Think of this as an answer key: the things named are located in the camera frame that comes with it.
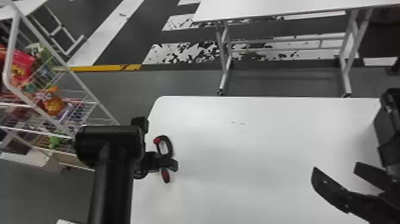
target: white wire rack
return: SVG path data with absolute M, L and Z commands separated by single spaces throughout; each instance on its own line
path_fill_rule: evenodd
M 57 160 L 59 164 L 88 169 L 76 158 L 71 143 L 83 125 L 119 125 L 89 88 L 71 71 L 30 20 L 10 0 L 0 0 L 14 11 L 2 74 L 3 84 L 10 90 L 0 95 L 0 127 L 13 138 Z M 34 48 L 16 45 L 24 24 L 24 33 L 34 42 Z M 15 78 L 15 53 L 23 52 L 35 58 L 28 77 Z M 40 94 L 57 96 L 62 110 L 57 115 L 43 106 Z

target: metal rack frame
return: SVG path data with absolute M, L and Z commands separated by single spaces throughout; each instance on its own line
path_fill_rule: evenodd
M 119 122 L 79 79 L 77 74 L 70 70 L 67 63 L 57 54 L 56 50 L 46 41 L 30 20 L 21 13 L 18 7 L 10 0 L 0 1 L 0 5 L 4 3 L 15 11 L 15 16 L 12 18 L 2 73 L 3 84 L 12 94 L 0 96 L 0 127 L 13 138 L 35 150 L 39 150 L 47 157 L 50 157 L 51 160 L 56 160 L 60 165 L 90 170 L 83 164 L 79 164 L 75 150 L 70 144 L 74 140 L 76 132 L 83 125 L 119 125 Z M 24 80 L 22 84 L 18 83 L 16 85 L 11 83 L 11 69 L 15 46 L 20 33 L 20 23 L 24 23 L 28 27 L 39 43 L 51 53 L 51 56 L 41 61 L 39 68 L 32 72 L 27 80 Z M 48 72 L 43 75 L 40 73 L 43 70 Z M 62 101 L 70 108 L 68 113 L 63 114 L 65 116 L 62 118 L 51 116 L 37 105 L 38 99 L 35 98 L 35 93 L 40 89 L 56 85 L 60 79 L 68 74 L 77 82 L 77 87 L 80 90 L 59 89 L 57 95 L 60 94 Z M 104 117 L 90 117 L 97 106 L 103 112 Z M 28 117 L 15 115 L 15 112 L 21 109 L 25 113 L 29 113 Z M 29 135 L 20 137 L 18 135 L 20 132 L 27 132 Z M 64 140 L 60 145 L 50 147 L 49 142 L 52 137 Z M 67 163 L 61 161 L 61 156 L 74 158 L 77 162 Z
M 65 28 L 65 26 L 63 25 L 63 23 L 58 19 L 58 17 L 46 6 L 44 5 L 44 7 L 46 8 L 47 12 L 49 12 L 49 14 L 51 15 L 51 17 L 55 20 L 55 22 L 57 23 L 57 27 L 52 30 L 49 31 L 47 30 L 34 16 L 33 14 L 30 15 L 30 18 L 32 18 L 32 20 L 37 24 L 37 26 L 40 27 L 40 29 L 51 39 L 51 41 L 55 44 L 55 46 L 57 46 L 57 48 L 64 54 L 64 55 L 70 55 L 70 53 L 78 46 L 78 44 L 82 41 L 84 41 L 86 39 L 85 36 L 80 35 L 78 39 L 75 39 L 71 33 Z M 62 48 L 62 46 L 57 42 L 57 40 L 55 39 L 55 35 L 58 32 L 63 31 L 68 38 L 70 39 L 70 41 L 72 42 L 72 45 L 68 48 L 68 49 L 64 49 Z

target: black and white floor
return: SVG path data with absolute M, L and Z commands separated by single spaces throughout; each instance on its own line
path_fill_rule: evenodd
M 67 25 L 74 27 L 79 24 L 91 27 L 91 33 L 86 34 L 87 41 L 68 61 L 70 66 L 93 66 L 114 64 L 142 64 L 157 69 L 159 65 L 174 65 L 193 69 L 215 67 L 219 63 L 219 50 L 215 42 L 215 29 L 211 23 L 196 24 L 192 17 L 201 0 L 112 0 L 105 5 L 94 1 L 71 1 L 76 7 L 85 5 L 85 14 L 70 19 L 71 14 L 65 14 L 55 1 L 49 1 L 49 7 L 64 20 L 72 21 Z M 102 22 L 94 18 L 96 11 L 102 12 Z M 315 36 L 343 36 L 347 25 L 346 12 L 316 13 L 307 15 L 290 15 L 271 17 L 262 20 L 230 21 L 232 39 L 285 39 L 307 38 Z M 370 36 L 381 30 L 368 30 Z M 337 49 L 307 50 L 319 44 L 318 41 L 277 42 L 256 44 L 250 48 L 265 48 L 253 53 L 235 53 L 234 60 L 238 64 L 265 61 L 305 60 L 313 67 L 313 61 L 320 59 L 332 60 L 338 54 Z M 324 46 L 340 46 L 341 41 L 324 41 Z M 363 43 L 363 52 L 368 58 L 365 63 L 380 65 L 394 63 L 395 52 L 390 55 L 364 50 L 370 44 Z M 400 43 L 392 49 L 400 53 Z M 235 49 L 245 48 L 242 44 L 233 46 Z M 289 48 L 301 48 L 300 51 L 288 51 Z

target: wire shelf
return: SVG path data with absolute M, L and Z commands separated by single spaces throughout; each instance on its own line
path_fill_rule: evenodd
M 64 112 L 63 116 L 55 117 L 55 119 L 74 135 L 85 123 L 90 113 L 93 112 L 97 103 L 94 101 L 74 100 L 66 100 L 66 102 L 71 108 L 69 111 Z M 31 108 L 0 108 L 0 127 L 11 131 L 71 138 Z
M 76 156 L 75 149 L 71 145 L 71 142 L 66 139 L 52 139 L 58 137 L 41 136 L 37 143 L 35 143 L 35 148 L 44 151 L 50 151 L 53 153 L 65 154 L 70 156 Z
M 0 0 L 0 6 L 4 2 L 15 15 L 8 44 L 0 46 L 5 59 L 2 83 L 8 89 L 0 92 L 0 128 L 48 157 L 55 156 L 59 164 L 88 169 L 70 141 L 84 125 L 119 125 L 118 121 L 18 6 L 9 0 Z M 90 117 L 92 113 L 104 118 Z

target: white tabletop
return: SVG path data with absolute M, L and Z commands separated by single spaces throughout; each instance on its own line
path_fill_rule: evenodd
M 19 0 L 14 3 L 24 15 L 29 15 L 48 0 Z M 14 10 L 10 6 L 0 8 L 0 21 L 14 17 Z
M 322 13 L 400 4 L 400 0 L 202 0 L 193 21 Z
M 378 99 L 162 97 L 146 136 L 168 135 L 179 171 L 134 182 L 137 224 L 366 223 L 311 186 L 314 166 L 353 191 L 377 189 L 352 174 L 379 166 Z

